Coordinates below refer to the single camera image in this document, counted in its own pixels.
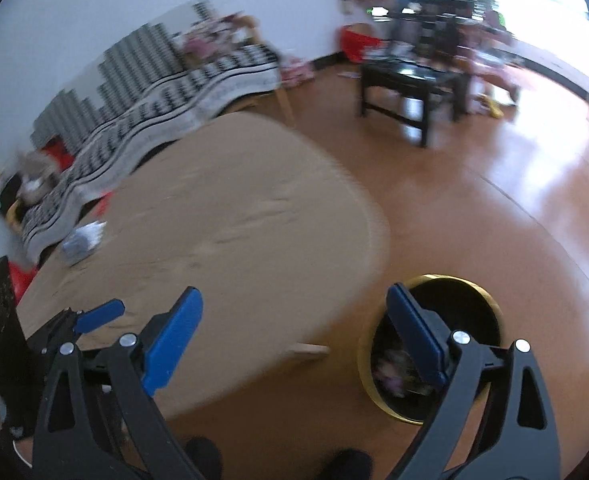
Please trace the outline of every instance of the striped sofa cover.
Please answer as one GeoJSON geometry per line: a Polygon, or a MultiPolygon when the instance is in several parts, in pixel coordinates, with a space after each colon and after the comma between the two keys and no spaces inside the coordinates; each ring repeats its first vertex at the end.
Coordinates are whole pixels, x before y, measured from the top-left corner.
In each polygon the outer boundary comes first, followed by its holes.
{"type": "Polygon", "coordinates": [[[65,238],[85,204],[114,190],[155,147],[179,139],[248,94],[280,86],[278,58],[246,44],[188,68],[171,38],[213,15],[207,0],[188,2],[109,48],[60,91],[34,121],[36,148],[56,136],[76,156],[57,186],[22,222],[28,258],[65,238]]]}

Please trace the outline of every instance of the brown floor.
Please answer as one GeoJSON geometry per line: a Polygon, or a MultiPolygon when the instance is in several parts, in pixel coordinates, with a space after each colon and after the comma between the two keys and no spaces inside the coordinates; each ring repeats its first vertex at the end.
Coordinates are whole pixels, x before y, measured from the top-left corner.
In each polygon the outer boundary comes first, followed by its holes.
{"type": "MultiPolygon", "coordinates": [[[[387,285],[424,273],[461,276],[494,296],[509,340],[528,339],[553,398],[568,473],[589,449],[589,121],[587,106],[521,72],[503,120],[440,110],[422,150],[389,118],[357,118],[356,85],[339,67],[289,91],[302,134],[335,156],[379,202],[391,228],[381,280],[315,342],[321,362],[284,364],[240,391],[172,420],[182,439],[222,449],[226,480],[311,478],[333,452],[359,447],[389,472],[417,428],[364,393],[355,348],[387,285]]],[[[281,120],[274,97],[255,111],[281,120]]],[[[478,420],[479,410],[472,416],[478,420]]],[[[465,456],[475,427],[465,431],[465,456]]]]}

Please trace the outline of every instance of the black table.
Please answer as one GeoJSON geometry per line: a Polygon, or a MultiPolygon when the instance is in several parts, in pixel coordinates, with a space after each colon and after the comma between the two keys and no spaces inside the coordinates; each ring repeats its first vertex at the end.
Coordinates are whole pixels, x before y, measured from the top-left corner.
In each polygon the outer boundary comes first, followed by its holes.
{"type": "Polygon", "coordinates": [[[444,100],[452,101],[453,121],[466,113],[465,101],[470,77],[457,72],[436,70],[429,66],[401,59],[364,60],[361,64],[361,116],[376,110],[404,124],[421,130],[421,147],[428,145],[430,114],[444,100]],[[399,115],[366,101],[366,89],[382,86],[399,92],[402,97],[418,99],[423,104],[421,120],[399,115]]]}

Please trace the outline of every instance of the white wall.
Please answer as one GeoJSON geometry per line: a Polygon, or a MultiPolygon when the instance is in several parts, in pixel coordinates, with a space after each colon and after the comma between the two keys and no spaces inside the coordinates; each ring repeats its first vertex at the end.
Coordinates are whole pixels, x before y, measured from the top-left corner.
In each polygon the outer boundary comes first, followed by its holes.
{"type": "MultiPolygon", "coordinates": [[[[105,49],[188,0],[3,0],[0,4],[0,167],[30,148],[33,120],[105,49]]],[[[338,0],[211,0],[221,13],[260,21],[279,49],[314,59],[337,50],[338,0]]],[[[0,255],[17,254],[0,221],[0,255]]]]}

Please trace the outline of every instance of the trash can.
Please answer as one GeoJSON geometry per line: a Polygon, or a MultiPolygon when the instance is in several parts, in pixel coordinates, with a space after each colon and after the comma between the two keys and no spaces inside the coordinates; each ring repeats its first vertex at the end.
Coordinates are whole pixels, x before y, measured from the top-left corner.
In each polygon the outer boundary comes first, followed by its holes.
{"type": "MultiPolygon", "coordinates": [[[[451,330],[464,330],[481,344],[502,345],[501,311],[480,286],[441,274],[425,274],[403,284],[421,307],[438,313],[451,330]]],[[[438,395],[413,373],[412,362],[395,362],[399,359],[404,359],[403,341],[382,302],[359,341],[359,376],[368,396],[385,413],[421,425],[438,401],[438,395]],[[405,370],[403,392],[395,390],[395,378],[386,376],[387,370],[399,370],[399,367],[405,370]]],[[[477,395],[484,387],[485,384],[479,385],[477,395]]]]}

